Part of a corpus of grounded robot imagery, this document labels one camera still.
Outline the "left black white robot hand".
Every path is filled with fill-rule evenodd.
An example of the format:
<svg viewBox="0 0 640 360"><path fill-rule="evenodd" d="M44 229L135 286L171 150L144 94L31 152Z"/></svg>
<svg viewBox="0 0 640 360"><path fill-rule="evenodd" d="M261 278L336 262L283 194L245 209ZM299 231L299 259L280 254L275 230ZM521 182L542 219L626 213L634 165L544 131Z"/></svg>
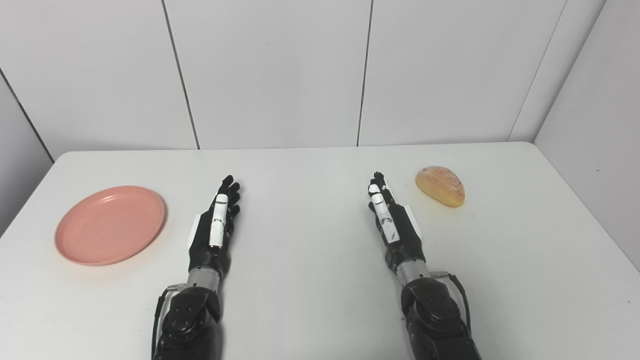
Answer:
<svg viewBox="0 0 640 360"><path fill-rule="evenodd" d="M196 216L190 239L189 271L213 269L222 277L229 273L229 247L234 221L241 210L240 189L240 183L227 175L208 210Z"/></svg>

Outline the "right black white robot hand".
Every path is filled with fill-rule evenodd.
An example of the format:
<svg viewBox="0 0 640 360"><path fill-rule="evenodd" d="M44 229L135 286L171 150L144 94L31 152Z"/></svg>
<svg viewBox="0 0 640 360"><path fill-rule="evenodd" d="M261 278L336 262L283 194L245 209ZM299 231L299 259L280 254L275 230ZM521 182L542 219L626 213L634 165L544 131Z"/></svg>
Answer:
<svg viewBox="0 0 640 360"><path fill-rule="evenodd" d="M406 262L426 263L423 243L407 208L397 203L383 173L376 171L367 188L368 208L373 212L375 226L385 246L387 267L398 273Z"/></svg>

